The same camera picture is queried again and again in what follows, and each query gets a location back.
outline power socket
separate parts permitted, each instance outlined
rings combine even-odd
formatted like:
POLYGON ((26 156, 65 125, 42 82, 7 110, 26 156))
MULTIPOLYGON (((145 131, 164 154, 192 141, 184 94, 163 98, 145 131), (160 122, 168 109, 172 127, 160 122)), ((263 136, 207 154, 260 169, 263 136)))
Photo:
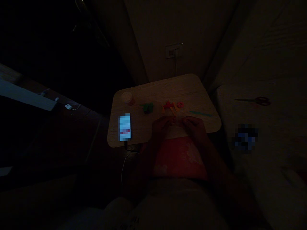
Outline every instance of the power socket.
POLYGON ((183 54, 183 43, 169 45, 165 47, 165 58, 175 58, 175 52, 177 52, 178 57, 183 54))

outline plastic cup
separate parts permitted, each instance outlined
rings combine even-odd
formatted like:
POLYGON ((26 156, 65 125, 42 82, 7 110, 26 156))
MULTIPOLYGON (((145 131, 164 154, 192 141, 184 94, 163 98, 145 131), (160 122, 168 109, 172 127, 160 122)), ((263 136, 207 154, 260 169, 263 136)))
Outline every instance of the plastic cup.
POLYGON ((132 106, 132 105, 135 104, 135 100, 134 100, 131 92, 123 93, 121 98, 122 98, 122 101, 129 106, 132 106))

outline hand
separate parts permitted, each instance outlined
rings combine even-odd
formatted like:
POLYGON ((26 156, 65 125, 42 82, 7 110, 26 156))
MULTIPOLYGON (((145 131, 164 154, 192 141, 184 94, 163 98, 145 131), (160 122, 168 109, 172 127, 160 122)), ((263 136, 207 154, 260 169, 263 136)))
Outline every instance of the hand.
POLYGON ((175 116, 163 116, 153 122, 152 138, 164 140, 171 124, 175 122, 175 116))
POLYGON ((200 118, 187 116, 179 120, 179 126, 193 138, 196 145, 206 144, 209 140, 204 122, 200 118))

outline white bed sheet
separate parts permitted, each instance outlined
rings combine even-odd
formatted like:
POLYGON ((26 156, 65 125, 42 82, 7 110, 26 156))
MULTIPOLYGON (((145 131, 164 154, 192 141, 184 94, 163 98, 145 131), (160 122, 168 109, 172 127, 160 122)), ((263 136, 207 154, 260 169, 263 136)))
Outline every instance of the white bed sheet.
POLYGON ((274 229, 307 229, 307 187, 293 159, 307 159, 307 78, 280 78, 222 85, 218 110, 230 141, 239 124, 259 129, 255 149, 244 154, 230 144, 236 174, 247 177, 274 229), (267 97, 269 106, 235 99, 267 97))

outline scissors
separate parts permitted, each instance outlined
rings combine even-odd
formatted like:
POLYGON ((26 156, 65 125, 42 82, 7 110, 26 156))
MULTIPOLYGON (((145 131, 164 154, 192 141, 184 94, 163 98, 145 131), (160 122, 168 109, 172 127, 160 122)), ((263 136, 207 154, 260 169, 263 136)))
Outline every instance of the scissors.
POLYGON ((255 102, 262 106, 268 106, 271 104, 270 99, 267 97, 257 97, 256 99, 235 99, 236 101, 249 101, 249 102, 255 102))

